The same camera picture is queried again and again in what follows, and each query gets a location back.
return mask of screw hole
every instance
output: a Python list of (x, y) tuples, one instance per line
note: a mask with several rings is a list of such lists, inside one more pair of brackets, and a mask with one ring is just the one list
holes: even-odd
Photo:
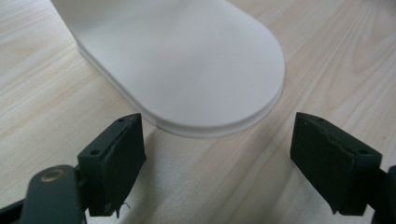
[(93, 150), (93, 151), (91, 151), (91, 155), (93, 155), (93, 156), (96, 156), (97, 154), (99, 154), (99, 150)]
[(41, 176), (41, 181), (42, 182), (51, 182), (53, 180), (60, 178), (63, 174), (64, 174), (63, 169), (50, 170)]
[(366, 151), (366, 150), (359, 150), (359, 153), (360, 154), (364, 154), (364, 155), (367, 155), (367, 154), (369, 154), (369, 152), (368, 151)]

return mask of light wood grain surface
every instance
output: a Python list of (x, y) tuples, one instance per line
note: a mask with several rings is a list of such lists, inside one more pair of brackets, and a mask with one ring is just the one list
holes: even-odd
[[(394, 0), (232, 0), (277, 37), (285, 86), (258, 124), (189, 139), (144, 120), (148, 160), (120, 219), (89, 223), (370, 223), (333, 215), (290, 160), (295, 112), (323, 117), (396, 164)], [(79, 53), (49, 0), (0, 2), (0, 207), (29, 179), (137, 111)]]

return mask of white plastic object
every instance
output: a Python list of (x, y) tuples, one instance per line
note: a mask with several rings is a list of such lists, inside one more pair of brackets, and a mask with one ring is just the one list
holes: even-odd
[(225, 0), (52, 0), (80, 52), (157, 127), (237, 133), (275, 105), (285, 73), (271, 32)]

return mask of white stand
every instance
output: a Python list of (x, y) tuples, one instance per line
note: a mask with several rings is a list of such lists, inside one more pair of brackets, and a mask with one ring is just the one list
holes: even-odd
[(157, 127), (240, 132), (281, 93), (274, 36), (225, 0), (52, 0), (80, 52)]

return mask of metal screw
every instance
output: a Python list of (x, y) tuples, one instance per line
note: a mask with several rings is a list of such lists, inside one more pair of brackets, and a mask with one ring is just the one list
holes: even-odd
[(41, 176), (41, 181), (50, 182), (50, 181), (58, 179), (62, 175), (64, 175), (63, 169), (53, 169), (53, 170), (50, 170), (50, 171), (46, 172), (45, 174), (43, 174)]

